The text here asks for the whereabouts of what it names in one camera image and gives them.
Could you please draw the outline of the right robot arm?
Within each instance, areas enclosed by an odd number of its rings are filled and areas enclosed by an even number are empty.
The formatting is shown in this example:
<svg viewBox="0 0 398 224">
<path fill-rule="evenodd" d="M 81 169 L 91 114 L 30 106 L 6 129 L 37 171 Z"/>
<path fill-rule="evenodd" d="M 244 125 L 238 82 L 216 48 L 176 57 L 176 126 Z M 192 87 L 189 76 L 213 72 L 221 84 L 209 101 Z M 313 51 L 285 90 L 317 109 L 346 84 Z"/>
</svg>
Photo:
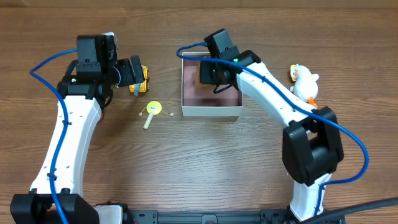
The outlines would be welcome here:
<svg viewBox="0 0 398 224">
<path fill-rule="evenodd" d="M 328 107 L 318 110 L 295 96 L 253 51 L 240 52 L 225 29 L 205 37 L 204 43 L 212 60 L 200 63 L 201 83 L 235 87 L 261 105 L 283 130 L 282 161 L 294 180 L 289 204 L 293 218 L 304 221 L 321 214 L 319 186 L 331 179 L 344 153 L 340 132 L 308 114 L 336 122 L 334 112 Z"/>
</svg>

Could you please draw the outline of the white plush duck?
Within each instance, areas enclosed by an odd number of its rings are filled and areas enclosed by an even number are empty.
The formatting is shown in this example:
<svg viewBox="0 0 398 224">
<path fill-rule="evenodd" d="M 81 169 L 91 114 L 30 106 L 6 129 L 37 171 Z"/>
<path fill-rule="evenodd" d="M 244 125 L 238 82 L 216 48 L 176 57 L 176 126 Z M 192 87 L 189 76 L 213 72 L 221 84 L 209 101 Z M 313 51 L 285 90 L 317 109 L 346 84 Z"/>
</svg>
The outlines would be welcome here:
<svg viewBox="0 0 398 224">
<path fill-rule="evenodd" d="M 290 66 L 290 77 L 294 82 L 290 91 L 302 101 L 318 108 L 315 98 L 318 95 L 317 80 L 320 78 L 319 74 L 312 73 L 304 65 L 293 64 Z"/>
</svg>

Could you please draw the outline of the yellow toy truck grey cannon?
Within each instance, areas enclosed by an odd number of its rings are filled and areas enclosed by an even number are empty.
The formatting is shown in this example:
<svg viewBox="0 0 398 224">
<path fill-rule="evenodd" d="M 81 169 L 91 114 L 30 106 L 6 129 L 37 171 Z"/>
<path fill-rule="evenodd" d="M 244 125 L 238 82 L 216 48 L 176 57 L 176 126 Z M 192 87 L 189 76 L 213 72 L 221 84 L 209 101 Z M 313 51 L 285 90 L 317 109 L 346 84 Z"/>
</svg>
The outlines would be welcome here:
<svg viewBox="0 0 398 224">
<path fill-rule="evenodd" d="M 142 83 L 129 85 L 129 91 L 136 97 L 138 97 L 140 93 L 147 93 L 149 91 L 149 80 L 150 80 L 149 69 L 145 65 L 142 65 L 141 67 L 144 74 L 144 81 Z"/>
</svg>

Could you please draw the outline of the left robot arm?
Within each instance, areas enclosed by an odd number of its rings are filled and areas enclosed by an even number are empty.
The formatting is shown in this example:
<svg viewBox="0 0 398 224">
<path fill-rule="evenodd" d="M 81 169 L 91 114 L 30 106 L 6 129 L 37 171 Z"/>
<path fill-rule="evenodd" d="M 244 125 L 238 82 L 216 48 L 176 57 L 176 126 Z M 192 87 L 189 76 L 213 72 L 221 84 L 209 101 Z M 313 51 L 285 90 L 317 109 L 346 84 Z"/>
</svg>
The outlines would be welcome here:
<svg viewBox="0 0 398 224">
<path fill-rule="evenodd" d="M 141 62 L 137 55 L 118 58 L 112 32 L 79 35 L 71 52 L 77 58 L 57 86 L 36 71 L 68 51 L 45 59 L 29 72 L 57 97 L 57 120 L 37 177 L 28 193 L 13 196 L 10 213 L 16 223 L 134 223 L 125 203 L 90 205 L 83 198 L 83 173 L 91 138 L 114 89 L 144 81 Z"/>
</svg>

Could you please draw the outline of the brown furry plush toy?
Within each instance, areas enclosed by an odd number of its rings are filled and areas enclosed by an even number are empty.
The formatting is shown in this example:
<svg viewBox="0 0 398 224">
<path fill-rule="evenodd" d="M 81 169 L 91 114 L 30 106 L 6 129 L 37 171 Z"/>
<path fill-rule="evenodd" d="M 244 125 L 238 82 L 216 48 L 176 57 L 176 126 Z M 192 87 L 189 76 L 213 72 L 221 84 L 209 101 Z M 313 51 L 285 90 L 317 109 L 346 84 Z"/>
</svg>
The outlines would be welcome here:
<svg viewBox="0 0 398 224">
<path fill-rule="evenodd" d="M 202 90 L 213 91 L 213 89 L 215 88 L 214 85 L 203 84 L 200 82 L 200 71 L 199 70 L 193 72 L 192 78 L 193 78 L 193 87 L 194 87 L 195 91 L 202 91 Z"/>
</svg>

